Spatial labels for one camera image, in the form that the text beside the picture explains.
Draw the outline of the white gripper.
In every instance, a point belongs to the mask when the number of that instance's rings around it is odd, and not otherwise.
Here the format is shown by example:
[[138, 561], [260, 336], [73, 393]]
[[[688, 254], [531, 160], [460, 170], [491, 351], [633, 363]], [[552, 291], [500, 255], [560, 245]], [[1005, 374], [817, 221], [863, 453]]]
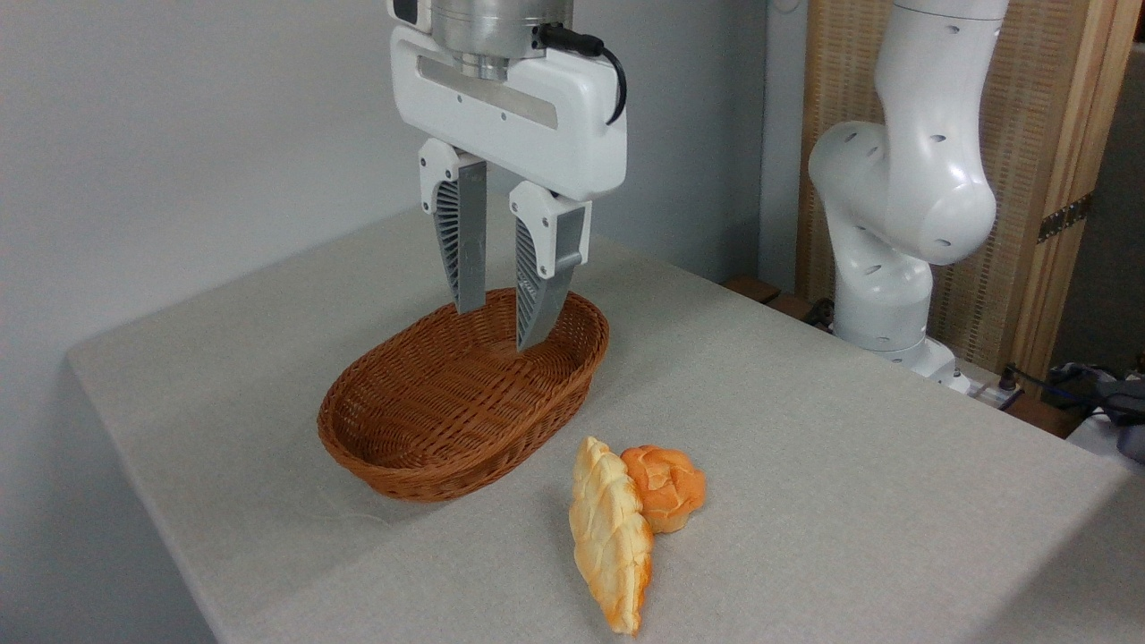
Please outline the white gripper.
[[477, 79], [461, 74], [431, 36], [396, 26], [390, 69], [398, 113], [434, 138], [419, 150], [421, 206], [457, 313], [485, 303], [485, 160], [528, 180], [510, 193], [516, 346], [539, 345], [556, 324], [572, 272], [589, 261], [590, 201], [625, 179], [627, 125], [613, 118], [613, 65], [548, 50], [511, 62], [502, 81]]

